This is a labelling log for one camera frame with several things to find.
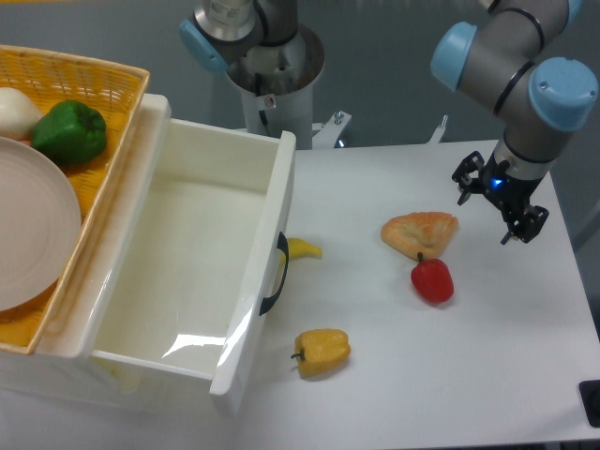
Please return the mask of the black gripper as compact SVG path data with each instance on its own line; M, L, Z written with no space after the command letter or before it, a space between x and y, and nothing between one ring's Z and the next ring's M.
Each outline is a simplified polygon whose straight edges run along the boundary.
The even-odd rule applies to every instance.
M501 212L507 226L501 244L505 245L509 240L527 244L542 231L549 211L531 204L531 196L542 179L516 178L509 173L511 168L507 160L498 163L495 157L491 157L485 165L479 152L470 153L452 174L459 192L457 204L464 204L473 194L484 193L485 198Z

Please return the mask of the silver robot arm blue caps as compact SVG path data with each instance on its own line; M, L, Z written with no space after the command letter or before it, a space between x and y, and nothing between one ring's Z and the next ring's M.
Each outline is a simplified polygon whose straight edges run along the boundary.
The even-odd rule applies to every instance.
M531 197L572 135L586 123L599 82L583 63L565 57L535 62L579 14L579 1L486 1L491 19L479 28L453 25L432 55L432 75L505 124L491 156L473 152L452 179L464 204L484 196L501 213L505 241L531 242L548 210Z

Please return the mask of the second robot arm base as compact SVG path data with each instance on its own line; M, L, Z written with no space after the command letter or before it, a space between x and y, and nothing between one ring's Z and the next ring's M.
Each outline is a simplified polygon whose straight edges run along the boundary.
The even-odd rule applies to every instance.
M293 0L202 1L179 25L179 36L204 69L222 73L255 47L287 44L298 28Z

